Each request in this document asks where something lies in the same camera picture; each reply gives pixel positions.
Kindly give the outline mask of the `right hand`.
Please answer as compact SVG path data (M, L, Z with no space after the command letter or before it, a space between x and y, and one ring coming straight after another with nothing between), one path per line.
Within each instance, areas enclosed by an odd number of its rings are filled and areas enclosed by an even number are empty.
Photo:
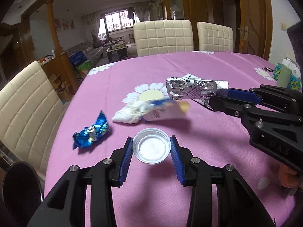
M297 173L282 163L279 165L278 177L282 186L286 188L295 187L300 183Z

